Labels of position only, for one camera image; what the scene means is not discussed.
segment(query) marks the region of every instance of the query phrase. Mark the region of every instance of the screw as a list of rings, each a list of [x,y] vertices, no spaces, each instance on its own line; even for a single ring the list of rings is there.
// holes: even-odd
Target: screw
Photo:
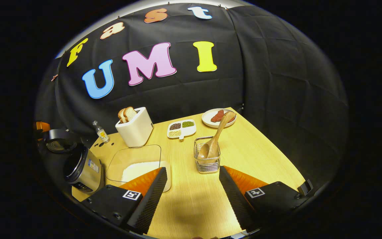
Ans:
[[[120,220],[120,219],[122,218],[122,216],[121,216],[118,212],[114,212],[114,213],[113,213],[113,216],[114,216],[115,218],[117,218],[118,220]]]

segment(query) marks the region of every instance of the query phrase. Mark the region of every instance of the bread slice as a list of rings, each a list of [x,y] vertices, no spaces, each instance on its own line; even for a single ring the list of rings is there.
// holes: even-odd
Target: bread slice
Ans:
[[[123,116],[123,112],[125,111],[126,108],[123,108],[119,111],[119,113],[117,114],[117,117],[119,117],[120,119],[120,123],[123,124],[123,123],[126,123],[126,118]]]
[[[123,116],[126,118],[126,122],[129,122],[132,120],[132,118],[137,115],[137,112],[133,109],[132,106],[127,107],[123,111]]]

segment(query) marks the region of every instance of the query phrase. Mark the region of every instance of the letter m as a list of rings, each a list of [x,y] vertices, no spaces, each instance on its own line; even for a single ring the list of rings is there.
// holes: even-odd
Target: letter m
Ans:
[[[153,77],[154,66],[157,65],[156,77],[166,77],[176,73],[176,68],[172,66],[169,57],[170,43],[159,43],[153,47],[148,59],[143,56],[139,51],[134,50],[126,53],[122,59],[128,63],[130,86],[135,86],[141,83],[144,78],[140,77],[138,70],[144,74],[147,79]]]

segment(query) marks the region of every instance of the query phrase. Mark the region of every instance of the wooden table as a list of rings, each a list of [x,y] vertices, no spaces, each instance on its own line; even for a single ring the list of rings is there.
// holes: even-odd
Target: wooden table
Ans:
[[[160,145],[162,160],[171,165],[171,188],[161,195],[148,236],[161,239],[191,239],[200,236],[209,239],[243,231],[219,181],[219,172],[200,174],[196,169],[194,140],[213,136],[217,130],[206,126],[201,115],[155,124],[146,143]],[[166,136],[168,125],[186,119],[196,122],[197,132],[186,136],[182,142],[179,139],[169,139]],[[109,144],[91,147],[92,153],[101,160],[104,169],[107,169],[116,152],[128,148],[119,133],[110,134],[109,137]],[[238,113],[235,123],[222,131],[219,146],[221,165],[237,169],[266,183],[281,181],[296,191],[305,181],[287,157]],[[115,185],[107,178],[106,184]],[[89,196],[74,187],[72,194],[79,201]]]

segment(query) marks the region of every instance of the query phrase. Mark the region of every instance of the foam letter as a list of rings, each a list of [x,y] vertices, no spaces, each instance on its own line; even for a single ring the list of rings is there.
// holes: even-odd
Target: foam letter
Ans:
[[[129,85],[135,86],[144,80],[143,77],[139,76],[138,70],[140,70],[147,79],[151,79],[155,65],[157,65],[156,77],[166,77],[175,74],[176,68],[172,66],[170,61],[169,47],[170,43],[168,42],[155,45],[148,59],[137,50],[126,53],[122,59],[128,62],[129,74],[131,76]]]
[[[103,70],[104,79],[106,80],[106,85],[103,88],[98,88],[97,84],[95,83],[94,69],[88,71],[83,75],[82,80],[85,82],[86,90],[88,91],[88,94],[89,96],[91,96],[91,98],[102,98],[109,94],[110,91],[113,89],[114,79],[110,67],[111,63],[113,63],[113,60],[109,59],[101,63],[98,67],[100,70]]]
[[[67,66],[70,66],[77,58],[76,56],[77,53],[80,53],[82,50],[82,45],[88,41],[88,38],[85,38],[81,43],[79,43],[76,47],[73,47],[72,50],[70,50],[70,58],[69,62],[67,63]]]
[[[124,28],[125,27],[123,26],[123,23],[116,23],[112,26],[109,26],[107,29],[103,31],[103,34],[100,36],[100,39],[106,39],[109,36],[120,32]]]
[[[156,9],[153,11],[148,12],[145,14],[145,23],[153,23],[153,22],[158,22],[161,20],[165,20],[167,18],[167,9]]]
[[[214,47],[214,44],[211,42],[194,42],[192,45],[197,47],[198,58],[200,59],[200,65],[197,66],[197,71],[215,71],[217,66],[213,64],[212,57],[212,47]]]
[[[197,17],[197,18],[201,18],[201,19],[212,19],[212,16],[210,15],[206,15],[204,12],[209,12],[209,10],[207,9],[202,9],[201,7],[192,7],[192,8],[189,8],[188,9],[189,11],[192,11],[192,13],[194,13],[194,15]]]

